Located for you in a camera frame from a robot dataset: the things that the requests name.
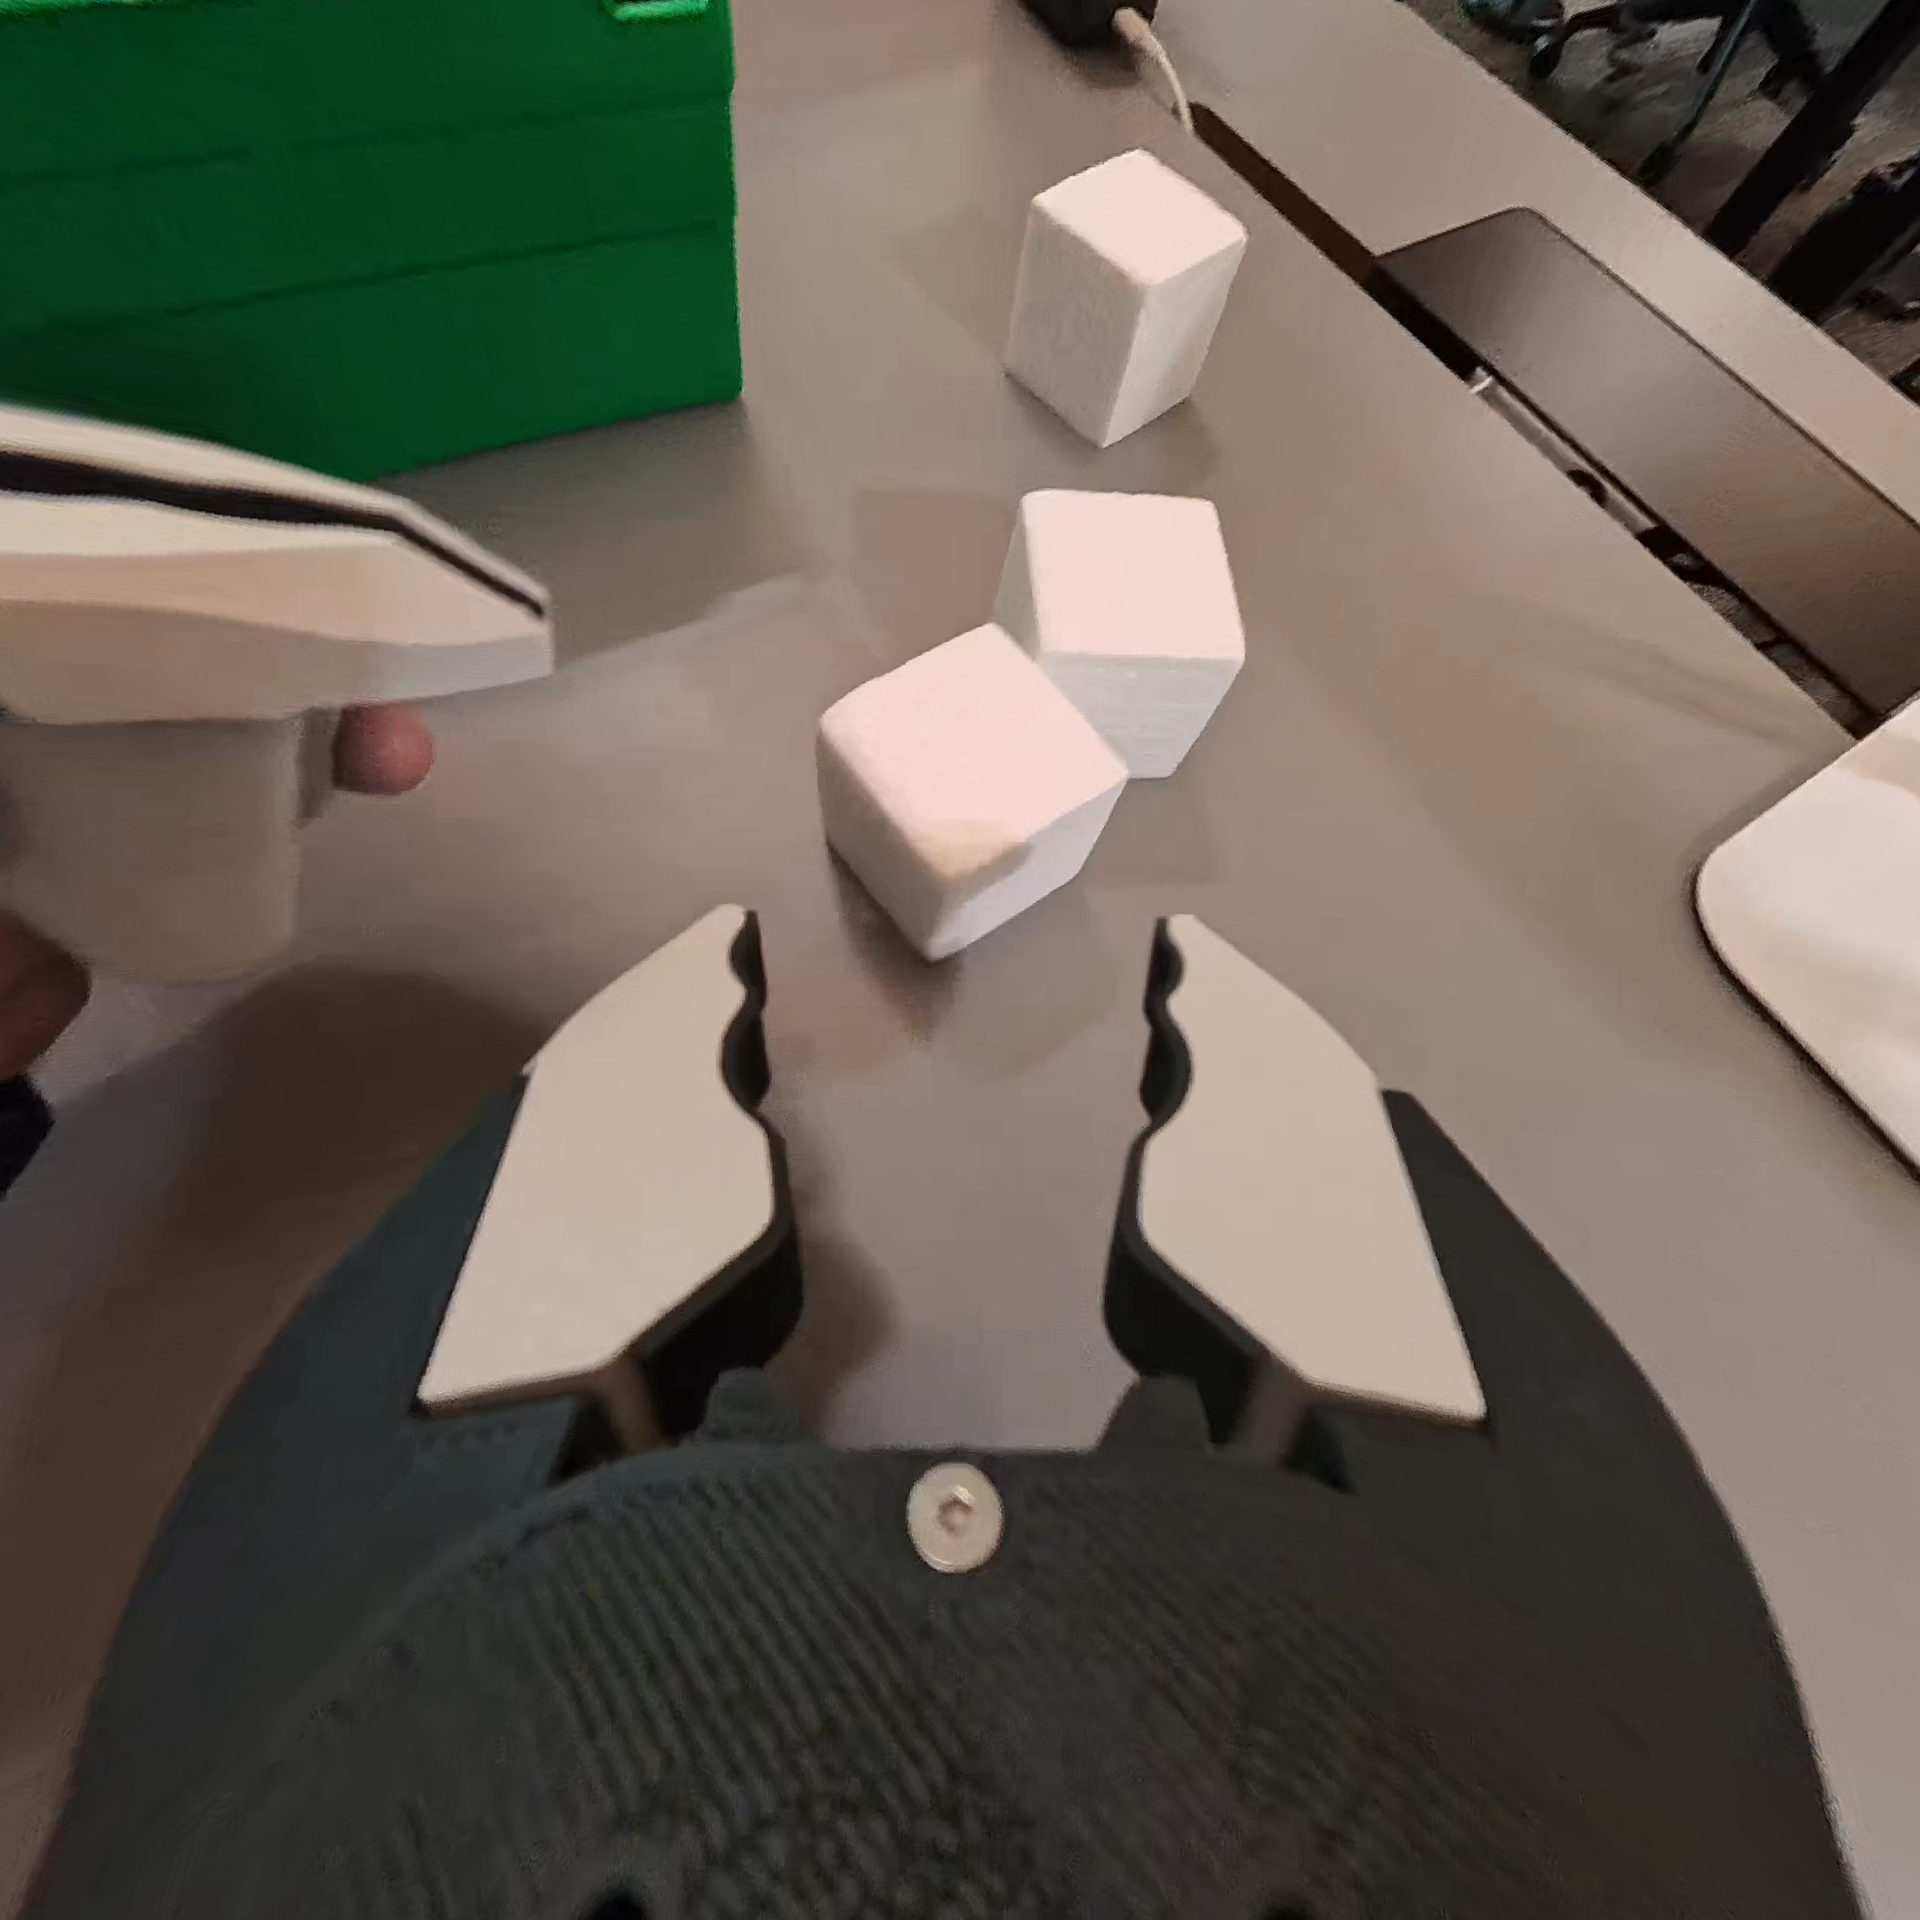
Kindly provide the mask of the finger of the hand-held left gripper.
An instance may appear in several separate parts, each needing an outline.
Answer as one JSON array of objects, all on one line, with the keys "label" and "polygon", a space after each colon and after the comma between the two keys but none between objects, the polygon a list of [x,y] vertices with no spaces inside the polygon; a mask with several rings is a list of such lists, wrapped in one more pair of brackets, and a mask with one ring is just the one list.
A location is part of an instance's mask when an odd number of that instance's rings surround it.
[{"label": "finger of the hand-held left gripper", "polygon": [[278,722],[540,681],[524,600],[389,530],[7,494],[2,705],[28,723]]},{"label": "finger of the hand-held left gripper", "polygon": [[145,425],[7,400],[2,490],[110,497],[227,520],[395,536],[502,600],[537,616],[549,614],[549,593],[540,583],[407,495]]}]

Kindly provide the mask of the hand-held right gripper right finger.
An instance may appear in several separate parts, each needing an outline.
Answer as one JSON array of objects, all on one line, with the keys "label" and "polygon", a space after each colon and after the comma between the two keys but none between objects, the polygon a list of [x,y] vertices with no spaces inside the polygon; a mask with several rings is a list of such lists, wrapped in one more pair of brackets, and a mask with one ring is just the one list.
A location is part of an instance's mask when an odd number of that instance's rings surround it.
[{"label": "hand-held right gripper right finger", "polygon": [[1356,1408],[1481,1427],[1489,1397],[1385,1089],[1300,994],[1193,913],[1154,925],[1142,1131],[1109,1253],[1109,1336],[1187,1385],[1206,1439]]}]

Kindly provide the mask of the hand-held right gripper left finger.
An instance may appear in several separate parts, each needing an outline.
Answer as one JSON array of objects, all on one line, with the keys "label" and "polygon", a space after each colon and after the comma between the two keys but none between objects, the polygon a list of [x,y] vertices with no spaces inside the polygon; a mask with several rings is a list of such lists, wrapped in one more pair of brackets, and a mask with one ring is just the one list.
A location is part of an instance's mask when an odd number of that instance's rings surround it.
[{"label": "hand-held right gripper left finger", "polygon": [[689,923],[524,1070],[419,1381],[437,1419],[578,1399],[625,1451],[690,1434],[802,1310],[785,1141],[764,1114],[762,925]]}]

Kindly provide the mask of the green plastic bin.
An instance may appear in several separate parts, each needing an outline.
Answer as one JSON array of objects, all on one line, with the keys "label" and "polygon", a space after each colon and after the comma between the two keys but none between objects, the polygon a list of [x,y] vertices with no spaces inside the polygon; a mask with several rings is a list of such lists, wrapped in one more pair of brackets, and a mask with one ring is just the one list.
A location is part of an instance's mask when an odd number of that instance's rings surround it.
[{"label": "green plastic bin", "polygon": [[729,5],[5,5],[5,400],[373,479],[741,394]]}]

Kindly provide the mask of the white foam block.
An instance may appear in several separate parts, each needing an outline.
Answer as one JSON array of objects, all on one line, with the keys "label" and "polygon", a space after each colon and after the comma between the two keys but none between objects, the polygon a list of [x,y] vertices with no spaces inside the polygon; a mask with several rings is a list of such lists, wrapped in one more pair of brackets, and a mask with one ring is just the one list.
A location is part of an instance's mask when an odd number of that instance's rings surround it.
[{"label": "white foam block", "polygon": [[1249,231],[1150,151],[1039,192],[1025,222],[1003,368],[1092,448],[1189,400]]},{"label": "white foam block", "polygon": [[1245,657],[1220,519],[1199,495],[1025,494],[991,621],[1132,778],[1182,768]]},{"label": "white foam block", "polygon": [[1085,865],[1124,760],[996,624],[852,688],[820,717],[830,851],[940,963]]}]

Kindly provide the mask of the grey desk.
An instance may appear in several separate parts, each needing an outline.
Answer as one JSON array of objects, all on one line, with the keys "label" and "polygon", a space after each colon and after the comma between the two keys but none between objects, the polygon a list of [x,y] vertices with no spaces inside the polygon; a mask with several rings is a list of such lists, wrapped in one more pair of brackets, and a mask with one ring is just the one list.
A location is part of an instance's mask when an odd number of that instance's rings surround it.
[{"label": "grey desk", "polygon": [[[1249,249],[1187,402],[1092,448],[1003,368],[1031,200],[1147,151]],[[846,1445],[1077,1447],[1193,912],[1426,1104],[1654,1383],[1759,1573],[1874,1915],[1915,1915],[1915,1178],[1705,952],[1697,863],[1844,734],[1135,86],[1014,5],[741,5],[745,391],[399,482],[565,664],[301,837],[295,961],[67,1111],[5,1201],[5,1915],[116,1618],[301,1296],[578,1003],[758,912]],[[1029,489],[1212,495],[1250,653],[1090,863],[922,963],[814,729],[990,609]]]}]

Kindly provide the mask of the person's left hand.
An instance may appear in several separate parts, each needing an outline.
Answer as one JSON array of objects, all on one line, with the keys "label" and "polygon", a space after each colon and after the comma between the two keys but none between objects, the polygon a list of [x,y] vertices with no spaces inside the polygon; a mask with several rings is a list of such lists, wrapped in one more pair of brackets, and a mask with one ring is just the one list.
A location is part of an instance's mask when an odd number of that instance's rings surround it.
[{"label": "person's left hand", "polygon": [[[348,709],[332,738],[332,781],[357,795],[395,798],[421,786],[435,739],[413,709]],[[89,973],[26,920],[2,913],[2,1079],[35,1067],[81,1019]]]}]

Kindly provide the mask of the white document stand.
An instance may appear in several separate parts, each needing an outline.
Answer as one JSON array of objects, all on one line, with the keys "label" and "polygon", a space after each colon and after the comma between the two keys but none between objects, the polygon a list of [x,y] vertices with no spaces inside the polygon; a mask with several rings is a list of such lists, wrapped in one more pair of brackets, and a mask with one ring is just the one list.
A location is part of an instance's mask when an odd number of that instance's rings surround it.
[{"label": "white document stand", "polygon": [[1917,1166],[1917,702],[1701,861],[1727,977]]}]

